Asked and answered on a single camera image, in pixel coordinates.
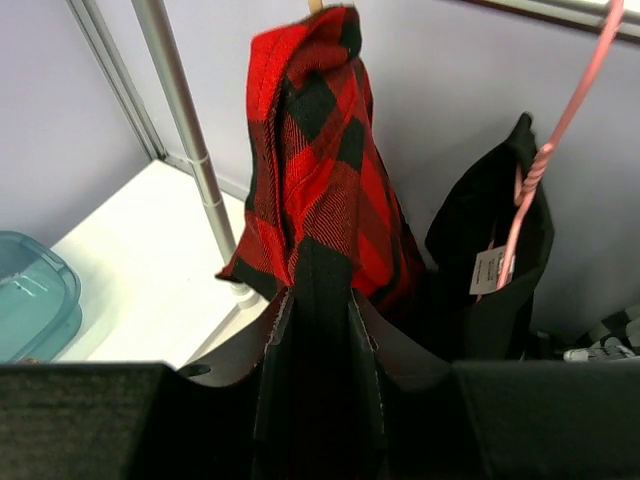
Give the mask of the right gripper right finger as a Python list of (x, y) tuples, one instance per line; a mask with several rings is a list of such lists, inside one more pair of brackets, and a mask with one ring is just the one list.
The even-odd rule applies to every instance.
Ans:
[(367, 479), (635, 479), (639, 364), (447, 363), (349, 302)]

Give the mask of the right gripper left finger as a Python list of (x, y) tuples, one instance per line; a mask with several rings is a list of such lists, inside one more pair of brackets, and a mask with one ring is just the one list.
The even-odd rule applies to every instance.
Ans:
[(8, 365), (1, 370), (5, 479), (278, 479), (260, 432), (267, 351), (290, 317), (280, 292), (200, 359)]

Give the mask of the red black plaid shirt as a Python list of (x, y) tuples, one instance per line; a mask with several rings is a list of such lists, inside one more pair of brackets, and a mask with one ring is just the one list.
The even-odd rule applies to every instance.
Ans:
[(367, 479), (348, 304), (402, 324), (426, 269), (372, 134), (373, 95), (349, 5), (255, 36), (245, 228), (219, 278), (294, 305), (290, 479)]

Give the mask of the wooden hanger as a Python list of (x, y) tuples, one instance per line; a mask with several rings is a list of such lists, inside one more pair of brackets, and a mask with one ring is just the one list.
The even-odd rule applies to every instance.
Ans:
[(318, 14), (324, 9), (323, 0), (308, 0), (307, 5), (311, 15)]

